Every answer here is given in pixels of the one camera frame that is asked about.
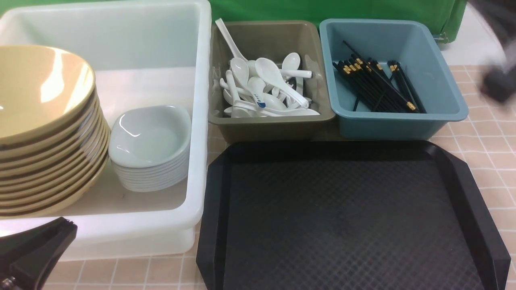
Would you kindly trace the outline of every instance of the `green cloth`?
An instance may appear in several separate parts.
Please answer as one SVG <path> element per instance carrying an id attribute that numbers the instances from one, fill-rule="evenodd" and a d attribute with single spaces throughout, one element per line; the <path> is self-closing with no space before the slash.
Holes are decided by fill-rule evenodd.
<path id="1" fill-rule="evenodd" d="M 33 5 L 109 0 L 0 0 L 0 13 Z M 319 26 L 328 18 L 414 20 L 443 42 L 455 40 L 466 0 L 210 0 L 213 19 L 307 20 Z"/>

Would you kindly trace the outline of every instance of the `black plastic tray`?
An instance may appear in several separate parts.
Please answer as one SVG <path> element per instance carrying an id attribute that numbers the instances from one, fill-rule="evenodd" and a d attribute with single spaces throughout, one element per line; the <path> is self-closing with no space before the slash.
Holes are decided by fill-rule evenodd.
<path id="1" fill-rule="evenodd" d="M 499 290 L 510 255 L 430 142 L 253 142 L 209 166 L 197 264 L 209 290 Z"/>

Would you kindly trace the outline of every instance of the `brown plastic tray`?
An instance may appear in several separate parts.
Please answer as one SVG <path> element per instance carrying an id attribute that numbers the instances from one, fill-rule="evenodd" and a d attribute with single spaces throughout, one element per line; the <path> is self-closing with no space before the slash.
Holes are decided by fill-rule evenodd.
<path id="1" fill-rule="evenodd" d="M 219 80 L 229 69 L 233 55 L 214 25 L 208 120 L 219 127 L 226 142 L 311 139 L 325 122 L 335 117 L 330 107 L 323 52 L 315 25 L 307 21 L 245 21 L 228 22 L 226 26 L 247 59 L 266 57 L 281 63 L 289 53 L 297 52 L 301 56 L 302 69 L 314 72 L 314 77 L 304 82 L 305 97 L 313 100 L 311 108 L 321 114 L 275 118 L 225 117 L 223 111 L 229 104 L 223 98 Z"/>

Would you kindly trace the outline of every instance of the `stack of white dishes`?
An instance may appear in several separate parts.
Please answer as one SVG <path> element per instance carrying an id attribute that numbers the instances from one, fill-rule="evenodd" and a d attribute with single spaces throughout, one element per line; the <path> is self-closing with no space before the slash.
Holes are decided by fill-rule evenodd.
<path id="1" fill-rule="evenodd" d="M 107 163 L 91 66 L 64 50 L 0 46 L 0 219 L 76 202 Z"/>
<path id="2" fill-rule="evenodd" d="M 109 157 L 122 185 L 135 192 L 173 186 L 188 176 L 191 119 L 179 106 L 125 112 L 111 131 Z"/>

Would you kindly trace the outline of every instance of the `blue plastic container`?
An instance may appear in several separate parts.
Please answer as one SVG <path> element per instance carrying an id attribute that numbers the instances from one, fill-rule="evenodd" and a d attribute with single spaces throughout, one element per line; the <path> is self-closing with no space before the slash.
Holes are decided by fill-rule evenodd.
<path id="1" fill-rule="evenodd" d="M 464 120 L 468 107 L 430 31 L 421 23 L 400 20 L 327 19 L 320 25 L 326 80 L 341 135 L 348 139 L 427 140 L 447 122 Z M 418 92 L 427 114 L 353 111 L 354 92 L 332 61 L 350 58 L 346 40 L 362 57 L 397 60 Z"/>

